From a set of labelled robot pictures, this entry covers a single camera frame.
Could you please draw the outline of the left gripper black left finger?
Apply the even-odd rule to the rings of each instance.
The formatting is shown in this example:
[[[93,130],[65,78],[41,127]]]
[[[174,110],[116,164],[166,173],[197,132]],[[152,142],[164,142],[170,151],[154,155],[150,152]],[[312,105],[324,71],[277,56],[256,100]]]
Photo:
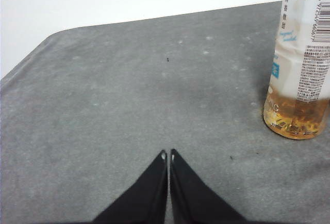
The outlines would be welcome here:
[[[168,158],[155,157],[136,182],[93,219],[93,223],[164,223],[168,196]]]

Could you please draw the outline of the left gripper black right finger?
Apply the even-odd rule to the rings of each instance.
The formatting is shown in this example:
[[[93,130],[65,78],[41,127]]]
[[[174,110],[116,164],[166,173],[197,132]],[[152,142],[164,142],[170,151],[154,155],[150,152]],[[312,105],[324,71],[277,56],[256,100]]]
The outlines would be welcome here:
[[[170,194],[175,223],[244,223],[245,218],[209,188],[177,150],[171,150]]]

